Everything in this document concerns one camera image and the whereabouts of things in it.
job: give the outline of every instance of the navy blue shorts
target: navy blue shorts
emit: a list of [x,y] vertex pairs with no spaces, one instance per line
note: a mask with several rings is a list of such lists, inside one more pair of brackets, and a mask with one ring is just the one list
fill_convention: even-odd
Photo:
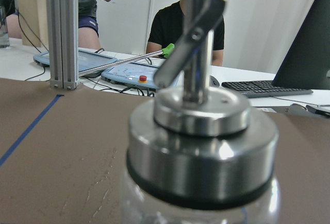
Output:
[[91,16],[80,15],[78,17],[78,28],[81,28],[81,27],[93,28],[98,36],[98,24],[97,24],[96,18],[91,17]]

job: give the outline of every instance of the wooden block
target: wooden block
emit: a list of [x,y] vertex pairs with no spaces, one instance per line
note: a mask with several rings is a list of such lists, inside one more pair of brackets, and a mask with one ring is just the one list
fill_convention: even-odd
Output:
[[[18,4],[19,12],[21,14],[20,23],[26,36],[37,47],[41,47],[42,45],[40,40],[47,45],[48,29],[46,0],[18,0]],[[22,39],[24,45],[31,45],[23,33]]]

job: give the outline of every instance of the person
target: person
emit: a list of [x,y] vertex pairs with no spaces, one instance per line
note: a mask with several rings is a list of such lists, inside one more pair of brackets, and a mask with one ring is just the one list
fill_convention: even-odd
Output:
[[[98,50],[101,48],[98,39],[98,24],[96,21],[96,0],[78,0],[78,45],[83,48]],[[18,12],[7,17],[9,36],[21,38]]]
[[[186,0],[159,10],[153,20],[146,53],[158,51],[174,43],[183,33]],[[214,30],[212,65],[221,66],[224,49],[224,21]]]

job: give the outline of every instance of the white wall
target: white wall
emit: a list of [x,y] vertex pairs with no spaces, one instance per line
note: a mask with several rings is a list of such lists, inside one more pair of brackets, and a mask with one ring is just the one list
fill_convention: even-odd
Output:
[[[178,0],[99,1],[106,50],[143,54],[154,14]],[[223,66],[276,73],[313,0],[229,0]]]

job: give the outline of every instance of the red button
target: red button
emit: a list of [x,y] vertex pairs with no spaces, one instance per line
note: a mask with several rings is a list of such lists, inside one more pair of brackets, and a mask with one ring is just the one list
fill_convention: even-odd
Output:
[[142,82],[144,82],[144,81],[146,81],[146,76],[140,76],[140,79],[139,79],[140,81],[142,81]]

